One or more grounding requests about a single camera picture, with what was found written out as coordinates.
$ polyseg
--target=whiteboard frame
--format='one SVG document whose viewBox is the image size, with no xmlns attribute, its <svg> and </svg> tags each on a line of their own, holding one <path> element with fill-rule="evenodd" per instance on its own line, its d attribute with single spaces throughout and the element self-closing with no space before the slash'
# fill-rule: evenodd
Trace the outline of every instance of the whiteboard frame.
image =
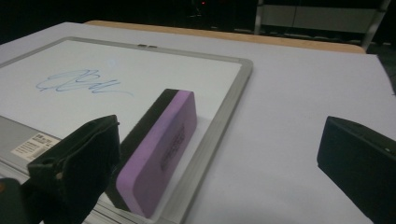
<svg viewBox="0 0 396 224">
<path fill-rule="evenodd" d="M 158 224 L 182 223 L 192 205 L 194 197 L 198 192 L 198 189 L 200 188 L 202 181 L 205 178 L 205 174 L 210 166 L 210 162 L 212 161 L 219 147 L 222 136 L 224 135 L 227 129 L 227 126 L 231 120 L 233 112 L 248 83 L 248 79 L 253 69 L 253 62 L 248 59 L 204 54 L 204 53 L 190 52 L 190 51 L 177 50 L 177 49 L 164 49 L 164 48 L 157 48 L 155 46 L 134 45 L 134 44 L 126 44 L 119 42 L 69 36 L 69 37 L 61 38 L 44 47 L 32 50 L 12 60 L 2 63 L 0 64 L 0 69 L 4 66 L 7 66 L 19 60 L 27 58 L 31 55 L 34 55 L 44 49 L 48 49 L 57 44 L 60 44 L 66 40 L 127 48 L 127 49 L 141 49 L 141 50 L 147 50 L 153 52 L 168 53 L 168 54 L 175 54 L 175 55 L 181 55 L 187 57 L 203 58 L 209 60 L 217 60 L 217 61 L 241 64 L 241 69 L 236 75 L 230 89 L 228 89 L 228 92 L 225 98 L 223 99 L 223 102 L 221 103 L 219 110 L 217 111 L 215 117 L 211 120 L 206 133 L 204 134 L 198 148 L 196 148 L 188 166 L 186 167 L 182 177 L 178 181 L 175 189 L 171 194 L 171 197 L 166 203 L 158 220 L 153 221 L 151 219 L 145 219 L 142 217 L 134 216 L 129 212 L 122 211 L 120 209 L 115 208 L 114 206 L 110 206 L 109 204 L 102 202 L 98 202 L 98 204 L 93 209 L 93 212 L 98 212 L 99 214 L 103 214 L 104 216 L 120 223 L 139 223 L 139 224 L 140 223 L 158 223 Z M 3 135 L 4 134 L 0 134 L 0 139 L 6 137 Z M 15 164 L 15 176 L 17 177 L 20 175 L 21 174 L 18 165 Z"/>
</svg>

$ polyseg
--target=wooden table edge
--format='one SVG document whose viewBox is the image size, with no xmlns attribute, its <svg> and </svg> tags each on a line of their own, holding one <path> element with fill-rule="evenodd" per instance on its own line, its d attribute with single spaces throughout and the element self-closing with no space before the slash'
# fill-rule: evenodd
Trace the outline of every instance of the wooden table edge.
<svg viewBox="0 0 396 224">
<path fill-rule="evenodd" d="M 218 39 L 246 41 L 252 43 L 287 46 L 287 47 L 295 47 L 295 48 L 303 48 L 303 49 L 320 49 L 320 50 L 360 53 L 360 54 L 366 53 L 362 47 L 356 45 L 319 42 L 312 40 L 290 39 L 290 38 L 281 38 L 281 37 L 263 36 L 263 35 L 244 35 L 244 34 L 225 33 L 225 32 L 216 32 L 216 31 L 207 31 L 207 30 L 193 30 L 186 28 L 125 23 L 125 22 L 116 22 L 116 21 L 87 21 L 85 22 L 85 24 L 121 28 L 121 29 L 130 29 L 130 30 L 160 32 L 160 33 L 168 33 L 168 34 L 176 34 L 176 35 L 196 35 L 196 36 L 204 36 L 204 37 L 211 37 Z"/>
</svg>

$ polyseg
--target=dark background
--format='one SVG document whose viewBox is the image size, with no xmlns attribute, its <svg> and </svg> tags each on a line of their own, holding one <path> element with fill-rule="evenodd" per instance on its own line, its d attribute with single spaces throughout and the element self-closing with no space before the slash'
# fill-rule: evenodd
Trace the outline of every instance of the dark background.
<svg viewBox="0 0 396 224">
<path fill-rule="evenodd" d="M 0 44 L 64 21 L 121 21 L 234 32 L 253 30 L 257 0 L 0 0 Z M 379 0 L 265 0 L 269 5 L 306 7 L 378 7 Z M 395 45 L 396 2 L 381 23 L 375 41 Z M 303 31 L 312 34 L 315 31 Z"/>
</svg>

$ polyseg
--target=sticker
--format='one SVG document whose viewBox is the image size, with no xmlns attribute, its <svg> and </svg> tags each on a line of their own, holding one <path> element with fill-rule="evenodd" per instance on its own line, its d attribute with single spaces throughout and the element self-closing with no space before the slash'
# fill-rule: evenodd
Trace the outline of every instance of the sticker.
<svg viewBox="0 0 396 224">
<path fill-rule="evenodd" d="M 60 140 L 43 133 L 38 133 L 11 152 L 27 161 L 33 161 L 58 142 Z"/>
</svg>

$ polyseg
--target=label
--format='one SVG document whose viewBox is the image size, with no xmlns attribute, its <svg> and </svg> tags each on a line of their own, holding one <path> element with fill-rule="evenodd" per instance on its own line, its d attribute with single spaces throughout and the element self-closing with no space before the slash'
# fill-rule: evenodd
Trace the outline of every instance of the label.
<svg viewBox="0 0 396 224">
<path fill-rule="evenodd" d="M 60 140 L 43 133 L 38 133 L 11 152 L 27 161 L 33 161 L 58 142 Z"/>
<path fill-rule="evenodd" d="M 168 168 L 169 162 L 176 156 L 178 150 L 180 149 L 180 145 L 183 143 L 185 138 L 186 134 L 184 133 L 184 126 L 182 126 L 172 140 L 171 145 L 168 149 L 166 149 L 163 155 L 163 159 L 161 160 L 161 169 L 163 171 Z"/>
</svg>

